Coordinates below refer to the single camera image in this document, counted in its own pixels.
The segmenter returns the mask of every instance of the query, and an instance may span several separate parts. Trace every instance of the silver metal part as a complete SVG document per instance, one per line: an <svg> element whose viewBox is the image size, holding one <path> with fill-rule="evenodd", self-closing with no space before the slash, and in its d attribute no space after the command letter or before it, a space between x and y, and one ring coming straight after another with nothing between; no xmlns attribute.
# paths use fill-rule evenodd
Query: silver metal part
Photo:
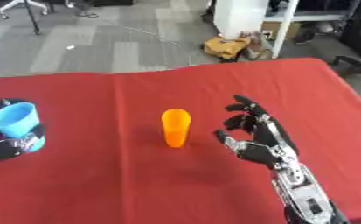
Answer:
<svg viewBox="0 0 361 224"><path fill-rule="evenodd" d="M327 224L334 214L329 198L304 164L300 164L305 181L293 186L279 171L274 171L272 184L283 204L292 206L308 223Z"/></svg>
<svg viewBox="0 0 361 224"><path fill-rule="evenodd" d="M29 133L24 138L20 139L5 139L5 141L8 141L11 146L21 148L22 151L28 151L38 140L38 137L33 133Z"/></svg>
<svg viewBox="0 0 361 224"><path fill-rule="evenodd" d="M232 150L234 153L239 154L240 151L246 150L246 147L249 142L247 141L237 141L236 139L227 136L225 138L225 145L230 150Z"/></svg>
<svg viewBox="0 0 361 224"><path fill-rule="evenodd" d="M292 185L300 185L305 178L295 150L286 143L273 121L271 121L269 118L265 118L262 121L266 123L268 129L271 131L271 134L278 142L278 145L270 148L270 151L273 155L281 158L281 162L276 164L275 167L277 169L284 170L286 178Z"/></svg>

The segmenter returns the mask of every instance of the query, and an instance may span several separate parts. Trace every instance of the plastic cup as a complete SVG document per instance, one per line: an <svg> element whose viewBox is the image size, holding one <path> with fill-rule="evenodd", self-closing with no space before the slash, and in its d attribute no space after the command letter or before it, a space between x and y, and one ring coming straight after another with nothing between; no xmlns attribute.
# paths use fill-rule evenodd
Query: plastic cup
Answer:
<svg viewBox="0 0 361 224"><path fill-rule="evenodd" d="M163 133L166 143L173 148L184 145L191 124L191 115L180 108L168 109L163 113Z"/></svg>
<svg viewBox="0 0 361 224"><path fill-rule="evenodd" d="M24 137L38 124L38 111L33 103L19 102L0 109L0 132L7 137ZM40 149L44 143L45 138L41 137L29 151Z"/></svg>

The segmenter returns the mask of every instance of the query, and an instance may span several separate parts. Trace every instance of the robotic hand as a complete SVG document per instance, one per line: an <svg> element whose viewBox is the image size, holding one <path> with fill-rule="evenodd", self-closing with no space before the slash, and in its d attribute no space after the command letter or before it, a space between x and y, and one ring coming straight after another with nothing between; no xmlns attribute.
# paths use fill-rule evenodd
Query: robotic hand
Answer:
<svg viewBox="0 0 361 224"><path fill-rule="evenodd" d="M8 105L25 102L20 99L2 99L0 100L0 109ZM26 136L22 138L8 138L0 134L0 160L7 158L14 158L29 149L45 134L45 127L39 124L31 130Z"/></svg>
<svg viewBox="0 0 361 224"><path fill-rule="evenodd" d="M272 185L284 205L290 224L345 224L349 223L329 200L312 172L298 159L298 150L288 133L257 103L241 95L238 102L226 107L240 111L240 115L224 122L228 130L244 130L253 141L237 141L219 129L218 140L239 158L264 164L272 171Z"/></svg>

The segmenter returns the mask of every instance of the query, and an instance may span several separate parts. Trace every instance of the orange cup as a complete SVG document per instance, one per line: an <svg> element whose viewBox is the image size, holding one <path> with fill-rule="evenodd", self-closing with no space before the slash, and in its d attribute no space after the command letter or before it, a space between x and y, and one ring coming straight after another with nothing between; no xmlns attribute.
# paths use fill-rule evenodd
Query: orange cup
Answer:
<svg viewBox="0 0 361 224"><path fill-rule="evenodd" d="M163 113L161 119L166 143L173 148L182 147L190 128L191 115L183 109L171 108Z"/></svg>

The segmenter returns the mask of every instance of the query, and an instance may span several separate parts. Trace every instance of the table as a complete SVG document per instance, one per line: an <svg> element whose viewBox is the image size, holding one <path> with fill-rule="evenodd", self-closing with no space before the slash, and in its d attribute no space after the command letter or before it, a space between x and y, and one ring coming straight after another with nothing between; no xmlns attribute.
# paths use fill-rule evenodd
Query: table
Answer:
<svg viewBox="0 0 361 224"><path fill-rule="evenodd" d="M0 97L36 102L47 126L42 150L0 162L0 224L284 223L268 170L211 133L233 94L276 116L327 194L361 221L361 99L323 62L285 59L0 78ZM169 108L192 115L179 150L161 133Z"/></svg>

